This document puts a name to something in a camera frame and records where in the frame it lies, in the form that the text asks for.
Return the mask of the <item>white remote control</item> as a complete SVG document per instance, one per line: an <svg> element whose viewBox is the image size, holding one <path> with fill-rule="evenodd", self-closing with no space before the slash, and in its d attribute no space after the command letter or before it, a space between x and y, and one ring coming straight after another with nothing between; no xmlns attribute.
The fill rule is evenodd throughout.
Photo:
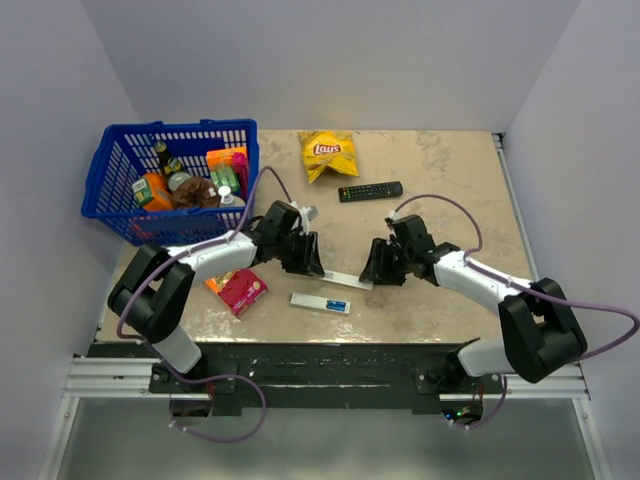
<svg viewBox="0 0 640 480"><path fill-rule="evenodd" d="M333 311L333 310L327 310L326 309L326 305L327 305L327 301L328 300L336 300L336 301L342 301L346 303L346 311L345 312L338 312L338 311ZM325 298L325 297L319 297L319 296L315 296L315 295L309 295L309 294L302 294L302 293L292 293L290 296L290 300L289 300L289 304L291 306L294 307L299 307L299 308L304 308L304 309L309 309L309 310L315 310L315 311L321 311L321 312L331 312L331 313L335 313L335 314L341 314L341 315L349 315L350 314L350 310L351 310L351 303L348 301L343 301L343 300L337 300L337 299L330 299L330 298Z"/></svg>

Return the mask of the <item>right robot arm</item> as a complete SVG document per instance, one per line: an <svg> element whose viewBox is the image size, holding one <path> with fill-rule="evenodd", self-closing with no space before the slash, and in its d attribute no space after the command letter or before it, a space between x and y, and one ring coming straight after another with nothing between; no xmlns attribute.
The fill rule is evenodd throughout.
<svg viewBox="0 0 640 480"><path fill-rule="evenodd" d="M452 390L469 392L487 374L517 374L537 383L586 352L586 337L557 282L498 280L491 268L481 273L458 246L435 243L417 215L386 223L391 233L372 240L360 281L401 286L412 274L463 295L500 320L500 340L473 340L448 355L444 371Z"/></svg>

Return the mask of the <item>orange green snack box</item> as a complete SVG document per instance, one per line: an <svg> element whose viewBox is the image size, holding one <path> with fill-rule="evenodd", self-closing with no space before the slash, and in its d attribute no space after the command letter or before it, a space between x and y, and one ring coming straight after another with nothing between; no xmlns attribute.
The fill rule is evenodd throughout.
<svg viewBox="0 0 640 480"><path fill-rule="evenodd" d="M229 186L237 191L248 180L248 155L245 146L209 151L206 163L216 187Z"/></svg>

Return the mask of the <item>yellow Lays chips bag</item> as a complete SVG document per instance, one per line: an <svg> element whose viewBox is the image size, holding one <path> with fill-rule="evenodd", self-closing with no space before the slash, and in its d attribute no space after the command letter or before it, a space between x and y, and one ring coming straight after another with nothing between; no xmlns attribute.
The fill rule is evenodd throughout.
<svg viewBox="0 0 640 480"><path fill-rule="evenodd" d="M327 169L350 177L359 175L351 131L300 131L298 139L309 184Z"/></svg>

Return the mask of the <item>white remote battery cover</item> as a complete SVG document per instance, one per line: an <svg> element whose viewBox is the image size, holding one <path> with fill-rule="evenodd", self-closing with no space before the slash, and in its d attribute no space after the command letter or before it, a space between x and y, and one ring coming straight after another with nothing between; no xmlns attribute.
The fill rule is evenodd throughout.
<svg viewBox="0 0 640 480"><path fill-rule="evenodd" d="M351 288L357 288L361 290L370 291L373 288L373 283L368 281L361 281L358 276L350 275L346 273L340 273L336 271L326 270L324 276L322 277L323 281L342 285Z"/></svg>

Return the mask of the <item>dark glass bottle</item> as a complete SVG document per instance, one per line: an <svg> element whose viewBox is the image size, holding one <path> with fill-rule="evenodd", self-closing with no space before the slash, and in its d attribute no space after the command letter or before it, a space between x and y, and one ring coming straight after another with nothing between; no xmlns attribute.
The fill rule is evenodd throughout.
<svg viewBox="0 0 640 480"><path fill-rule="evenodd" d="M163 140L157 140L153 145L153 149L158 156L161 173L170 192L174 192L181 184L192 177L184 169L181 161L170 152Z"/></svg>

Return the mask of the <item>small white-capped bottle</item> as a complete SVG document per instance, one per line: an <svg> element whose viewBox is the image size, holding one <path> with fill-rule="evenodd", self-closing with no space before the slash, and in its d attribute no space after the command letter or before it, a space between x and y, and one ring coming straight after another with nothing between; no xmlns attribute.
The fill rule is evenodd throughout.
<svg viewBox="0 0 640 480"><path fill-rule="evenodd" d="M246 206L246 202L241 197L234 195L231 188L227 185L222 185L218 189L217 194L220 197L219 205L222 208Z"/></svg>

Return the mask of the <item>blue plastic shopping basket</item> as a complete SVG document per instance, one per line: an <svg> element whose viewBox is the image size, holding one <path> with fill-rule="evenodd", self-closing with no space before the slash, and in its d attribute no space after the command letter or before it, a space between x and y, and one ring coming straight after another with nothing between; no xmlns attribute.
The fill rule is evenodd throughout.
<svg viewBox="0 0 640 480"><path fill-rule="evenodd" d="M241 208L213 208L148 212L133 196L132 184L149 172L161 171L153 150L163 140L186 171L207 177L206 153L230 147L247 148L248 180L240 188L247 198L259 172L257 123L252 119L210 120L196 123L115 124L107 127L94 153L81 213L97 219L134 246L154 241L164 246L187 245L211 239L236 227Z"/></svg>

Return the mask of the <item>black TV remote control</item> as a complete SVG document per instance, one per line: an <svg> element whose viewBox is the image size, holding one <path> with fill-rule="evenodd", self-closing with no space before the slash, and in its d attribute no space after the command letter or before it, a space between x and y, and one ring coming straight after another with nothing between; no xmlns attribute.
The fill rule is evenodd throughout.
<svg viewBox="0 0 640 480"><path fill-rule="evenodd" d="M399 181L355 185L338 189L340 203L399 198L404 188Z"/></svg>

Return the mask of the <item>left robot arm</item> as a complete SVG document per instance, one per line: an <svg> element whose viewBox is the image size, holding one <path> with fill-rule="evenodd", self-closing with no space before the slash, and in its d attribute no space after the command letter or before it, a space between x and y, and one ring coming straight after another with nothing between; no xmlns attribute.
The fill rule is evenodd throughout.
<svg viewBox="0 0 640 480"><path fill-rule="evenodd" d="M180 326L192 285L272 260L291 274L323 277L318 234L310 229L314 206L274 202L255 224L182 247L149 242L140 247L113 287L108 308L173 367L171 378L185 392L207 380L202 352Z"/></svg>

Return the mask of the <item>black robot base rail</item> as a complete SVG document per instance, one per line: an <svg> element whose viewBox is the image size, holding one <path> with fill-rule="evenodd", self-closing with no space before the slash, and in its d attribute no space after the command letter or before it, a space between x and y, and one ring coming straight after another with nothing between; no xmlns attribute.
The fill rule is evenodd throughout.
<svg viewBox="0 0 640 480"><path fill-rule="evenodd" d="M454 344L203 343L203 358L178 381L162 364L152 368L155 394L213 398L216 416L245 408L398 409L439 414L469 406L479 394L498 394L490 375L447 375Z"/></svg>

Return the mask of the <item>brown round package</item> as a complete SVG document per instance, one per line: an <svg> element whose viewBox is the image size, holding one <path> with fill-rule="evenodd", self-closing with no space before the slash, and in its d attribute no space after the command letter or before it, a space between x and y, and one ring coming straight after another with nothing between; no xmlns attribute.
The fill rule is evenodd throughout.
<svg viewBox="0 0 640 480"><path fill-rule="evenodd" d="M220 197L209 179L191 177L173 191L172 203L176 210L218 208Z"/></svg>

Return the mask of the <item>orange juice carton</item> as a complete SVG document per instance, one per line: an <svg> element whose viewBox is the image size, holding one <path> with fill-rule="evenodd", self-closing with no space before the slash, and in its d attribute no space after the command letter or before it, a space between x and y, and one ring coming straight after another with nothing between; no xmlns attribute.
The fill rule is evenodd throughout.
<svg viewBox="0 0 640 480"><path fill-rule="evenodd" d="M171 193L165 178L155 172L144 174L132 184L136 204L149 212L173 209Z"/></svg>

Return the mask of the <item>pink orange candy box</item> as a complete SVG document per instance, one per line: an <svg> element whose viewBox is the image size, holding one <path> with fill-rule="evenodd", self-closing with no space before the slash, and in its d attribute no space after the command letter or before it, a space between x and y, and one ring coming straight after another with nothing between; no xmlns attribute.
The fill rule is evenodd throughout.
<svg viewBox="0 0 640 480"><path fill-rule="evenodd" d="M241 318L268 292L266 283L251 269L241 269L204 281L236 318Z"/></svg>

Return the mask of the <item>aluminium frame rail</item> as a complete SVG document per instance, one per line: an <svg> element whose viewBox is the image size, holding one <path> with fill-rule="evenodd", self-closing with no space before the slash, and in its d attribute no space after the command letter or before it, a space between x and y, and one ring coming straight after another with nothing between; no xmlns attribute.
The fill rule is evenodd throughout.
<svg viewBox="0 0 640 480"><path fill-rule="evenodd" d="M518 203L514 184L511 179L504 150L504 133L493 133L493 142L496 153L500 160L501 168L509 191L514 214L518 223L520 236L524 246L528 266L535 279L540 277L535 262L535 257L531 249L528 232L522 217L520 205ZM612 479L609 462L604 451L604 443L593 416L591 397L589 395L582 367L578 364L579 372L572 377L566 378L565 382L554 380L552 388L542 391L542 384L538 384L533 393L540 393L541 397L536 397L538 401L571 401L571 412L575 417L575 424L579 432L580 444L584 447L588 461L589 470L594 479Z"/></svg>

